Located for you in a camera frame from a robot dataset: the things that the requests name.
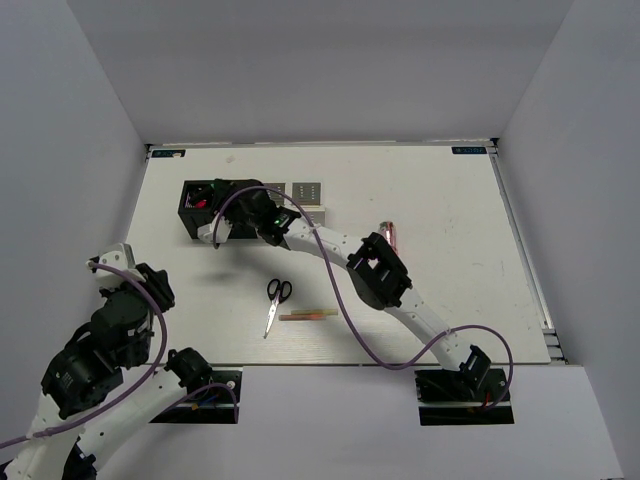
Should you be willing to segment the yellow slim highlighter pen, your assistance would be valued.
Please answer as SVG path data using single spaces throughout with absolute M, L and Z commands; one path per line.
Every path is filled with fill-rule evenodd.
M 338 309 L 307 309 L 307 310 L 292 310 L 291 315 L 295 316 L 337 316 L 339 314 Z

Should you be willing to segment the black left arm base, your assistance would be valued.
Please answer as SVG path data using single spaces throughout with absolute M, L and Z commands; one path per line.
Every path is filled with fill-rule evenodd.
M 239 418 L 242 369 L 214 370 L 214 383 L 224 384 L 199 393 L 153 418 L 151 424 L 234 425 Z

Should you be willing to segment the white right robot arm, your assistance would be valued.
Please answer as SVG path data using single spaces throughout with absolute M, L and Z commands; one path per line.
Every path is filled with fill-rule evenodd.
M 344 269 L 359 299 L 405 326 L 431 351 L 447 373 L 448 386 L 464 399 L 477 397 L 488 385 L 490 358 L 476 345 L 458 335 L 414 289 L 408 269 L 384 237 L 341 234 L 315 224 L 303 207 L 293 210 L 271 200 L 269 187 L 257 180 L 215 179 L 207 186 L 214 216 L 211 242 L 219 247 L 226 240 L 218 232 L 221 223 L 254 229 L 266 243 L 322 259 L 339 308 L 356 340 L 379 366 L 403 370 L 418 357 L 393 365 L 381 360 L 369 347 L 349 317 L 332 268 Z

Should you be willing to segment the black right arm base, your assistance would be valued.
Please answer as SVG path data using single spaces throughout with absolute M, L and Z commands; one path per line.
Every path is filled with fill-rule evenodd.
M 502 369 L 491 369 L 483 385 L 477 391 L 460 389 L 453 382 L 450 372 L 425 369 L 415 371 L 415 385 L 420 425 L 490 426 L 515 423 L 510 393 L 500 403 L 489 406 L 504 392 L 506 374 Z

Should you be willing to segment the black handled scissors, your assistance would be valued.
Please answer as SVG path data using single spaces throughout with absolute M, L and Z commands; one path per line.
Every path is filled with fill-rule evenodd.
M 286 301 L 292 292 L 292 284 L 288 280 L 273 278 L 266 287 L 266 293 L 270 301 L 263 338 L 267 339 L 275 320 L 279 305 Z

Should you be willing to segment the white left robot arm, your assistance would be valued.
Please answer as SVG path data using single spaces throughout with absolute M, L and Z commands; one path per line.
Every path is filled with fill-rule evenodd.
M 16 457 L 3 464 L 4 479 L 94 479 L 141 427 L 184 396 L 199 399 L 212 370 L 193 348 L 162 348 L 164 366 L 116 406 L 98 411 L 123 383 L 126 370 L 150 356 L 153 321 L 175 304 L 168 274 L 145 263 L 127 270 L 89 262 L 104 304 L 54 356 L 41 381 L 38 411 Z

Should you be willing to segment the pink transparent tube case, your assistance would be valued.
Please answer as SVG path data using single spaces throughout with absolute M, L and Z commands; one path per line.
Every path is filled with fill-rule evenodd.
M 397 249 L 397 231 L 392 221 L 383 221 L 379 224 L 378 233 L 386 240 L 394 252 Z

